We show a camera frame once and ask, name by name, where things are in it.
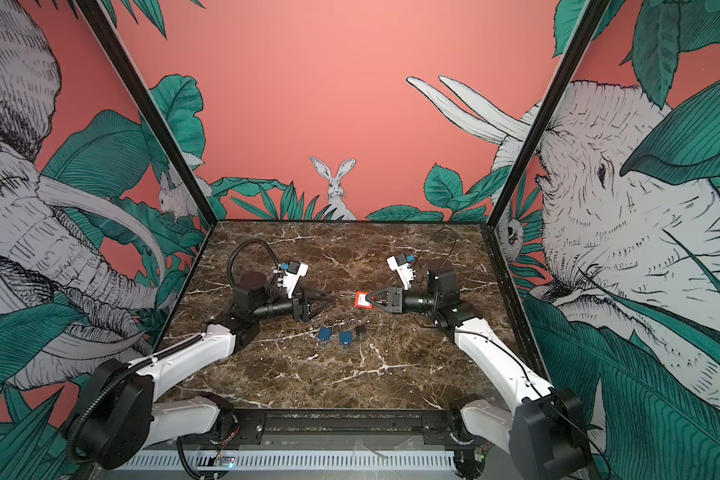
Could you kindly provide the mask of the red padlock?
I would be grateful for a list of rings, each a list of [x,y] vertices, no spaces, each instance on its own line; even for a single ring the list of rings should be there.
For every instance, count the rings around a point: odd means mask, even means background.
[[[357,308],[363,308],[363,309],[372,309],[373,308],[373,305],[367,299],[366,292],[357,292],[356,293],[354,306]]]

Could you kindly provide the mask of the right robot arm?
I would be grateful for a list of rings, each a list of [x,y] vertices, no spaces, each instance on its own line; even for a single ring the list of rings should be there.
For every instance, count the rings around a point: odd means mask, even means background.
[[[422,291],[412,286],[414,270],[408,257],[391,257],[388,264],[401,286],[359,292],[356,307],[425,315],[479,367],[505,402],[497,407],[475,399],[457,407],[467,436],[480,437],[508,453],[524,479],[562,479],[593,466],[581,400],[569,389],[555,388],[500,340],[489,322],[462,299],[450,262],[428,264]]]

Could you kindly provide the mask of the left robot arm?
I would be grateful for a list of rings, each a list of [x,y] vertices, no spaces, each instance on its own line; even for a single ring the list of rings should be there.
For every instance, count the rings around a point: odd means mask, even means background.
[[[151,355],[99,365],[62,426],[66,459],[75,465],[122,466],[146,446],[213,431],[233,406],[211,394],[187,401],[160,397],[185,378],[245,348],[264,319],[289,315],[307,322],[333,301],[325,291],[303,287],[299,275],[271,278],[248,272],[205,331]]]

